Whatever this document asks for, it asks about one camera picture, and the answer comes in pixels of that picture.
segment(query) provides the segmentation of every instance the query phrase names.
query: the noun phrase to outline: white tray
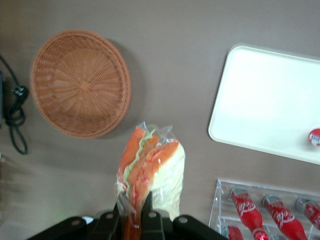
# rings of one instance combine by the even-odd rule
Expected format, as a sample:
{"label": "white tray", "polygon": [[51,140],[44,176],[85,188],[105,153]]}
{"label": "white tray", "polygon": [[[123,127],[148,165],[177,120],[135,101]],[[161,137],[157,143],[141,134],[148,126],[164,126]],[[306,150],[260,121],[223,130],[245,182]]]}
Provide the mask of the white tray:
{"label": "white tray", "polygon": [[221,143],[320,164],[309,133],[320,128],[320,60],[254,46],[229,52],[210,137]]}

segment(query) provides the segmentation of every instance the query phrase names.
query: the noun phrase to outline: black cable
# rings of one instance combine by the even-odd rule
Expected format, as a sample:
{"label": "black cable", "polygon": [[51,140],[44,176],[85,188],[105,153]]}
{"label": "black cable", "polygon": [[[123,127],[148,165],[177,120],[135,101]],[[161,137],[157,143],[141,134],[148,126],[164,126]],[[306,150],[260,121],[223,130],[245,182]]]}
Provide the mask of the black cable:
{"label": "black cable", "polygon": [[[25,86],[20,86],[18,83],[18,80],[12,71],[12,69],[9,67],[7,62],[4,60],[4,58],[0,55],[0,60],[3,63],[3,65],[7,68],[9,71],[14,84],[15,84],[15,89],[13,90],[13,94],[15,95],[15,103],[8,108],[6,111],[4,118],[5,118],[5,124],[9,127],[9,134],[10,134],[10,139],[12,142],[13,147],[21,154],[25,155],[28,153],[28,145],[27,142],[22,135],[22,133],[19,130],[19,127],[24,124],[26,117],[25,113],[22,109],[22,105],[28,98],[29,91]],[[23,145],[23,149],[20,149],[17,146],[15,135],[19,138],[20,142]]]}

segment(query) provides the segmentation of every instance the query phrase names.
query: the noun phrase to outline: woven basket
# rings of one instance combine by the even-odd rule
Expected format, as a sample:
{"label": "woven basket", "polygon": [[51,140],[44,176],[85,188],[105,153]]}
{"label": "woven basket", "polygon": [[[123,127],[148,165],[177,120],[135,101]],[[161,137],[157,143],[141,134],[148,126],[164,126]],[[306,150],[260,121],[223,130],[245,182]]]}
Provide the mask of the woven basket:
{"label": "woven basket", "polygon": [[113,130],[131,99],[120,53],[104,37],[84,30],[64,31],[45,43],[33,62],[30,89],[51,125],[83,139]]}

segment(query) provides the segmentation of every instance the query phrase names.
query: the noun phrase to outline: red bottle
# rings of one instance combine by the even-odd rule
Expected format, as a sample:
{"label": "red bottle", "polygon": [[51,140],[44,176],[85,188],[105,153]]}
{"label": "red bottle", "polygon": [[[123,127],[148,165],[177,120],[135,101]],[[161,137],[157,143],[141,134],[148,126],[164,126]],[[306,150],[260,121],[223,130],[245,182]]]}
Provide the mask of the red bottle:
{"label": "red bottle", "polygon": [[296,208],[303,212],[307,219],[320,230],[320,204],[316,201],[298,198],[296,201]]}
{"label": "red bottle", "polygon": [[262,201],[279,230],[290,240],[308,240],[301,222],[278,196],[269,194]]}
{"label": "red bottle", "polygon": [[244,188],[231,190],[231,198],[241,222],[251,231],[254,240],[269,240],[263,228],[261,213]]}
{"label": "red bottle", "polygon": [[225,226],[221,234],[229,240],[244,240],[240,229],[233,225]]}

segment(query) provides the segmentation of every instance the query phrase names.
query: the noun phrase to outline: sandwich in plastic bag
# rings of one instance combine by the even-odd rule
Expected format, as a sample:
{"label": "sandwich in plastic bag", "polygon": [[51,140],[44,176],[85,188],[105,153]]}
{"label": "sandwich in plastic bag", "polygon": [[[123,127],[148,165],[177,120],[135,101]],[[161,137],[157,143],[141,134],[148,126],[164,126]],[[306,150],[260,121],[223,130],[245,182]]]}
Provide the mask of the sandwich in plastic bag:
{"label": "sandwich in plastic bag", "polygon": [[118,202],[126,215],[123,240],[139,240],[141,210],[149,192],[155,210],[169,213],[171,220],[179,216],[183,188],[185,151],[171,132],[172,126],[138,125],[131,135],[117,172],[117,193],[126,198]]}

